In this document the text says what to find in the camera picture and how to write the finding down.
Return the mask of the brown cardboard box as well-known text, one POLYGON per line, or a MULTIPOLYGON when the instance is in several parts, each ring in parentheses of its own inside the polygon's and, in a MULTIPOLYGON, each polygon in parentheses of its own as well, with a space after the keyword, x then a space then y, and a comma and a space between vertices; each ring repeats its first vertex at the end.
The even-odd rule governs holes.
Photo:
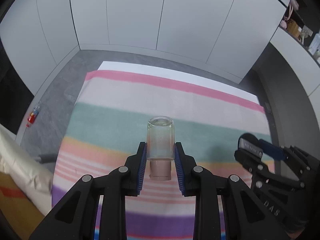
POLYGON ((11 176, 2 172, 1 215, 20 239, 29 239, 44 218, 44 215, 18 188, 11 176))

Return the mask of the colourful striped blanket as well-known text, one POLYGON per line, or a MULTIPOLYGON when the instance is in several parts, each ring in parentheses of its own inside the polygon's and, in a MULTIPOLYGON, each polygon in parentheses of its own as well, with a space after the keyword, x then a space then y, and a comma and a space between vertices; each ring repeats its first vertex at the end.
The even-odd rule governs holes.
POLYGON ((265 111, 255 100, 205 83, 151 74, 96 70, 86 75, 55 165, 56 204, 83 176, 106 175, 147 144, 143 188, 126 198, 128 239, 191 239, 195 198, 178 187, 174 143, 213 174, 251 177, 234 159, 238 139, 270 141, 265 111))

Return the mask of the brown box on shelf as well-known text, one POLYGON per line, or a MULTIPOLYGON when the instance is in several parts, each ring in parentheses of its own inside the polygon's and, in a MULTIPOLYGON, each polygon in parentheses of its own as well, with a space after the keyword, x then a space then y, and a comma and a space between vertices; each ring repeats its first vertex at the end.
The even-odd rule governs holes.
POLYGON ((302 28, 292 19, 287 21, 287 31, 295 38, 299 39, 302 28))

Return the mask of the pink bag on shelf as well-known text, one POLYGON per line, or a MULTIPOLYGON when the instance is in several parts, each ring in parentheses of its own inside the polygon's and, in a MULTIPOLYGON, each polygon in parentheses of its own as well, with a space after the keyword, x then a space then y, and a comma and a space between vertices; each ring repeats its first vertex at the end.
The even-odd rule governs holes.
POLYGON ((287 22, 291 18, 291 15, 294 11, 297 11, 299 9, 299 4, 296 0, 290 0, 289 6, 287 9, 287 12, 285 13, 283 19, 280 22, 280 27, 286 29, 287 28, 287 22))

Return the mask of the clear glass foundation bottle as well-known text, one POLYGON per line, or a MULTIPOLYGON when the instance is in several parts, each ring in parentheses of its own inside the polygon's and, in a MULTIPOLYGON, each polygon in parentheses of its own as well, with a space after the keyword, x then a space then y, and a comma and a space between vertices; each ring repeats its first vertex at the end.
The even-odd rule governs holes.
POLYGON ((171 180, 171 163, 175 159, 175 125, 168 116, 148 120, 146 157, 150 164, 150 179, 171 180))

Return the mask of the small red toy on floor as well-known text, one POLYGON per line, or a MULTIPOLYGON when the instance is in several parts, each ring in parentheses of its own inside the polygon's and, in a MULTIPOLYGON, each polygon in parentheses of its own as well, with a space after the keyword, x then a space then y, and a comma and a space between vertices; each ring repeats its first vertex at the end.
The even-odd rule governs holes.
POLYGON ((41 106, 39 104, 36 104, 27 118, 26 127, 31 127, 34 124, 34 122, 40 112, 40 109, 41 109, 41 106))

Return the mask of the black round compact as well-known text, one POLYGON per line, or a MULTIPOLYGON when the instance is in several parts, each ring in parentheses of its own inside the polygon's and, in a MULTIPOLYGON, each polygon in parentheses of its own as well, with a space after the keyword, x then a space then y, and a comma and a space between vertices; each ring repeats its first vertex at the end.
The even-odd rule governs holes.
POLYGON ((246 150, 258 158, 262 158, 263 156, 263 150, 260 148, 259 140, 251 133, 244 133, 239 137, 238 149, 246 150))

